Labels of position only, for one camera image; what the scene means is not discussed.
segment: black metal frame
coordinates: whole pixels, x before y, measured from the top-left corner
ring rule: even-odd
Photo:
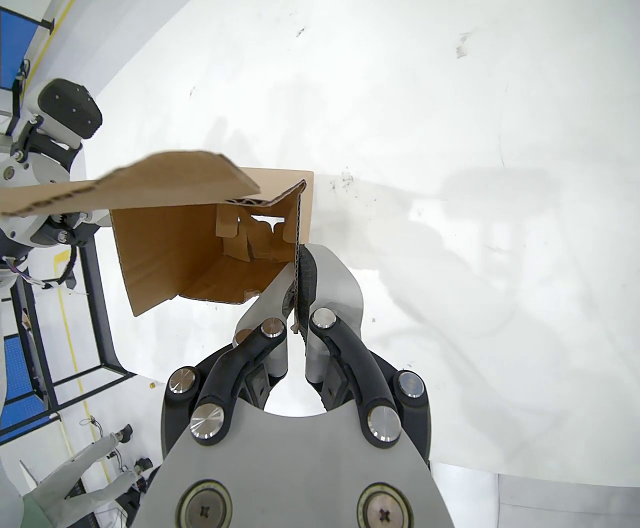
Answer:
[[[52,21],[48,21],[48,20],[35,20],[32,19],[30,17],[28,17],[27,15],[23,15],[21,13],[17,13],[15,11],[12,11],[11,9],[7,9],[6,7],[2,7],[0,6],[0,11],[8,13],[9,15],[13,15],[15,17],[18,17],[22,20],[28,20],[29,22],[33,22],[34,24],[40,26],[41,28],[45,28],[49,30],[49,34],[51,35],[51,33],[53,33],[54,28],[56,27],[56,21],[52,20]]]
[[[84,246],[78,248],[78,253],[82,267],[84,290],[88,294],[89,314],[91,315],[91,324],[100,364],[118,374],[126,374],[127,371],[120,364],[113,347],[94,238],[91,237]]]
[[[100,268],[98,267],[97,252],[93,237],[90,239],[86,247],[80,249],[79,253],[83,270],[84,286],[86,288],[86,293],[88,294],[87,300],[91,315],[93,334],[95,336],[95,343],[100,363],[84,371],[67,376],[62,380],[55,382],[52,380],[49,363],[47,362],[47,355],[42,342],[42,335],[40,334],[40,325],[38,324],[38,317],[36,314],[33,289],[31,284],[25,282],[22,278],[18,278],[15,285],[12,287],[13,312],[17,322],[18,336],[20,337],[22,352],[29,371],[29,377],[31,378],[32,391],[11,398],[10,400],[5,401],[5,404],[14,403],[36,395],[42,400],[45,410],[17,424],[0,429],[0,436],[12,433],[17,429],[23,428],[24,426],[32,424],[42,418],[50,417],[50,420],[46,423],[39,424],[35,428],[22,431],[11,438],[1,440],[0,445],[16,440],[17,438],[20,438],[35,429],[44,427],[55,420],[60,420],[60,416],[58,415],[60,411],[91,398],[91,396],[100,394],[101,392],[135,376],[134,373],[129,372],[122,367],[113,347],[111,330],[109,328],[109,319],[107,317],[107,309],[104,301],[104,292],[102,290],[102,282],[100,280]],[[28,316],[30,328],[26,328],[22,324],[23,314]],[[63,403],[58,401],[56,387],[64,383],[68,383],[69,381],[82,378],[83,376],[100,369],[115,372],[119,374],[120,377]]]

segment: black rubber pad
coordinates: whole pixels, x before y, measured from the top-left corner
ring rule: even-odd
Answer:
[[[102,113],[84,86],[54,79],[38,96],[40,109],[84,140],[102,125]]]
[[[300,246],[298,261],[298,324],[302,339],[307,342],[309,327],[309,308],[316,300],[317,267],[311,252],[303,245]]]

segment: brown cardboard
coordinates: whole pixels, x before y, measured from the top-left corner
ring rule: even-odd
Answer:
[[[243,303],[308,241],[313,173],[164,152],[99,180],[0,189],[0,214],[110,209],[134,315],[176,295]],[[284,219],[271,229],[254,216]]]

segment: silver screw cap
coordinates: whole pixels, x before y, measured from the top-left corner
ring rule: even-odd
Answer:
[[[311,316],[311,320],[318,328],[331,328],[335,322],[335,314],[329,308],[318,308]]]
[[[187,503],[185,528],[220,528],[225,520],[225,501],[214,490],[202,490]]]
[[[251,332],[253,332],[251,328],[243,328],[242,330],[238,330],[232,342],[234,348],[242,343],[242,341],[244,341]]]
[[[195,373],[187,367],[182,367],[169,377],[169,390],[174,394],[182,394],[193,387],[195,381]]]
[[[395,442],[402,432],[400,417],[386,405],[378,405],[367,416],[369,431],[381,442]]]
[[[370,528],[403,528],[404,513],[400,503],[388,493],[375,493],[367,503],[367,525]]]
[[[400,374],[398,385],[409,398],[419,398],[424,394],[424,382],[415,372],[406,371]]]
[[[216,403],[203,403],[191,415],[189,429],[199,440],[208,440],[220,432],[225,422],[225,411]]]
[[[284,323],[277,317],[269,317],[263,321],[260,330],[266,337],[278,337],[284,332]]]

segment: metal bolt head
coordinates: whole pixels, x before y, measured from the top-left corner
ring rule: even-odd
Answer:
[[[227,507],[218,492],[202,490],[187,503],[185,514],[186,528],[220,528]]]
[[[366,520],[369,528],[403,528],[404,513],[400,503],[389,493],[372,495],[366,505]]]
[[[318,328],[327,329],[331,328],[335,322],[335,314],[329,308],[318,308],[311,319]]]
[[[177,514],[178,528],[229,528],[231,495],[217,481],[199,481],[182,496]]]
[[[244,341],[251,332],[253,332],[251,328],[243,328],[242,330],[238,330],[232,341],[234,348],[242,343],[242,341]]]
[[[174,394],[182,394],[193,387],[195,381],[195,373],[188,367],[182,367],[169,377],[169,390]]]
[[[262,322],[260,330],[266,337],[278,337],[284,332],[284,323],[277,317],[269,317]]]
[[[367,416],[369,431],[381,442],[395,442],[402,432],[400,417],[386,405],[378,405]]]
[[[415,372],[406,371],[400,374],[398,385],[409,398],[419,398],[424,394],[424,382]]]
[[[225,411],[216,403],[203,403],[193,411],[189,429],[194,438],[208,440],[216,436],[225,422]]]

